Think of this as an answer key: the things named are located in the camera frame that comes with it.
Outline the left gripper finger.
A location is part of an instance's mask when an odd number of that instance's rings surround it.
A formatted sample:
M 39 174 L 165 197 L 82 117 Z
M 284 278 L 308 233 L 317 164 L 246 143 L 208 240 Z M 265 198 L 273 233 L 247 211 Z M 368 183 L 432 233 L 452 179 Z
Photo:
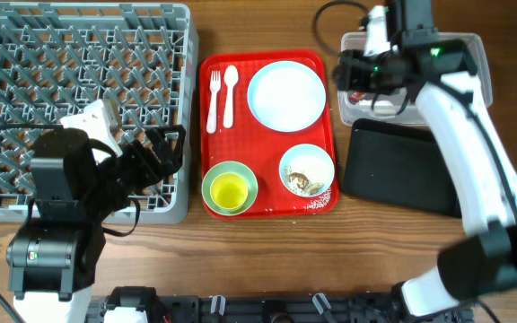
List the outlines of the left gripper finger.
M 186 130 L 182 125 L 164 127 L 162 137 L 164 172 L 176 173 L 183 164 Z
M 153 153 L 159 161 L 157 171 L 162 177 L 170 176 L 179 170 L 179 145 L 175 144 L 172 148 L 166 140 L 167 134 L 178 133 L 177 127 L 154 127 L 145 131 L 152 144 Z

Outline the white plastic spoon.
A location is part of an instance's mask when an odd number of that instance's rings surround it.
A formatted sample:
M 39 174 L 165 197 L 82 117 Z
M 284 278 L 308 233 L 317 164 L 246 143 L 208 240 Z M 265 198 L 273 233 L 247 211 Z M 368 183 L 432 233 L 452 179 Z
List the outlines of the white plastic spoon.
M 223 112 L 223 126 L 232 128 L 234 122 L 234 87 L 239 81 L 238 69 L 235 65 L 229 65 L 224 73 L 224 82 L 227 86 L 227 94 Z

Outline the yellow plastic cup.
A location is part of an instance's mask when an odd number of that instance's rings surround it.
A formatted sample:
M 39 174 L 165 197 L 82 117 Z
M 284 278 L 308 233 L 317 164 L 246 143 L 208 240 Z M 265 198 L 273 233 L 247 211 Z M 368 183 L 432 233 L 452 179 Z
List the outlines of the yellow plastic cup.
M 235 211 L 246 202 L 249 188 L 243 176 L 226 172 L 218 175 L 212 181 L 210 194 L 217 206 L 226 211 Z

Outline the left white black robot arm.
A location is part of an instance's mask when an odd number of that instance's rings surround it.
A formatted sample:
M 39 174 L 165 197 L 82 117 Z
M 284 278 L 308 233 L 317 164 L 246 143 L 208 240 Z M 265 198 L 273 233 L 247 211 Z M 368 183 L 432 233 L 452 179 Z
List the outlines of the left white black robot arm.
M 13 307 L 25 322 L 83 322 L 92 300 L 98 260 L 107 235 L 104 220 L 144 188 L 178 172 L 186 130 L 146 130 L 150 146 L 127 143 L 116 155 L 76 128 L 60 128 L 33 145 L 35 197 L 6 251 Z

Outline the red snack wrapper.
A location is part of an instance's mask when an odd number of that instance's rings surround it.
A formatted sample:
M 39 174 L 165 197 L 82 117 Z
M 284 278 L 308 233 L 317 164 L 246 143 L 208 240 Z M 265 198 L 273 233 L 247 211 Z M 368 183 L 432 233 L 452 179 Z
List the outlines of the red snack wrapper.
M 348 93 L 348 101 L 351 104 L 357 104 L 359 101 L 363 100 L 365 98 L 366 94 L 364 92 L 349 92 Z

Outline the white plastic fork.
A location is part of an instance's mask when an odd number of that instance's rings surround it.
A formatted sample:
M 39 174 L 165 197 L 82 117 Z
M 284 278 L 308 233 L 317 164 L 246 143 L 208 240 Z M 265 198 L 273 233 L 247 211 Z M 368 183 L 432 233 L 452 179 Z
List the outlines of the white plastic fork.
M 213 134 L 217 129 L 217 94 L 221 89 L 221 85 L 221 73 L 219 71 L 213 71 L 209 83 L 211 98 L 206 121 L 206 131 L 208 134 Z

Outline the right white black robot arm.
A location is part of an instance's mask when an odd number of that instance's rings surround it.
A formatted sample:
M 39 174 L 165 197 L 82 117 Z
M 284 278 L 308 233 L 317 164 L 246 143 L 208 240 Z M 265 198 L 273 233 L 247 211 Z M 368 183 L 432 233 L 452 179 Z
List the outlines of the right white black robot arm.
M 422 41 L 367 56 L 338 54 L 338 89 L 407 99 L 434 135 L 460 203 L 466 239 L 426 273 L 394 286 L 389 316 L 420 322 L 492 292 L 517 288 L 517 173 L 481 97 L 478 67 L 461 39 Z

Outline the brown food scraps with rice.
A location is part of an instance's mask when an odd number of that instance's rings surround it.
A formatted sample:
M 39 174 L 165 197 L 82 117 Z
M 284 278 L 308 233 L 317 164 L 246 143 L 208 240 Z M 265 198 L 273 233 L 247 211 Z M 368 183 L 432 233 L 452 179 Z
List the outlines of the brown food scraps with rice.
M 303 171 L 293 171 L 290 165 L 285 166 L 283 182 L 297 196 L 316 196 L 324 187 L 322 182 L 309 179 Z

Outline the small light blue bowl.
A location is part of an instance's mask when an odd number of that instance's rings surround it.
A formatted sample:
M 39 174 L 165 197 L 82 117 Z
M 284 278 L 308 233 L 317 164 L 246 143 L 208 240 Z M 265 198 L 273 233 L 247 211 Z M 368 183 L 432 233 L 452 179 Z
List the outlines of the small light blue bowl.
M 309 179 L 322 182 L 324 187 L 318 195 L 330 188 L 335 178 L 335 166 L 332 158 L 324 149 L 314 144 L 298 144 L 283 154 L 279 162 L 279 176 L 284 187 L 290 191 L 283 182 L 286 165 L 290 165 L 293 171 L 303 171 Z

